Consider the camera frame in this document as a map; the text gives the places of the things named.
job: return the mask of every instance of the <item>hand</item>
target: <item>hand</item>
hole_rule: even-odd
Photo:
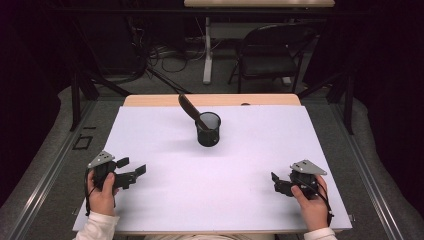
[[[88,174],[87,187],[91,192],[95,188],[93,183],[94,171]],[[90,208],[91,211],[108,216],[115,216],[115,199],[114,196],[118,193],[118,189],[113,191],[113,183],[115,182],[115,175],[109,173],[103,183],[103,191],[95,188],[90,194]]]
[[[327,197],[327,184],[320,175],[316,175],[315,177],[317,178],[318,183],[321,185],[318,191],[322,196]],[[300,205],[302,217],[308,230],[315,231],[328,227],[328,209],[324,200],[318,196],[315,199],[308,200],[297,185],[292,186],[291,190]]]

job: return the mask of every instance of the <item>chair seat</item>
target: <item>chair seat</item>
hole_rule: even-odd
[[[290,56],[245,56],[241,64],[244,78],[292,77],[297,65]]]

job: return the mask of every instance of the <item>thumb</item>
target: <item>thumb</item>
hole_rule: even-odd
[[[309,200],[305,197],[305,195],[303,195],[303,192],[300,190],[300,188],[296,185],[293,185],[291,187],[291,191],[293,193],[293,196],[299,203],[300,207],[306,207],[306,205],[309,203]]]
[[[109,173],[103,183],[102,194],[106,194],[106,196],[112,196],[113,183],[115,183],[115,174]]]

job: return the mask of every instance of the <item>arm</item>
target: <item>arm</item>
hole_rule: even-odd
[[[317,175],[317,181],[320,185],[320,193],[327,197],[327,184],[324,179]],[[305,240],[333,240],[336,239],[335,233],[331,230],[327,224],[327,214],[328,209],[325,205],[324,200],[320,197],[315,199],[308,200],[299,189],[298,186],[294,185],[292,188],[292,193],[297,199],[297,202],[300,205],[302,211],[302,217],[305,220],[306,227],[308,228],[308,233],[304,235]]]
[[[89,189],[91,212],[84,228],[77,233],[76,240],[104,239],[111,240],[115,232],[115,226],[119,217],[115,216],[115,200],[113,183],[115,175],[109,173],[104,184],[103,191],[96,188],[93,183],[93,171],[88,174],[87,187]]]

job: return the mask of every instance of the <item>chair backrest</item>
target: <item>chair backrest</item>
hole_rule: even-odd
[[[255,54],[255,49],[268,48],[270,53],[278,54],[278,49],[291,44],[302,44],[306,47],[317,32],[305,24],[267,25],[249,32],[243,39],[240,54]]]

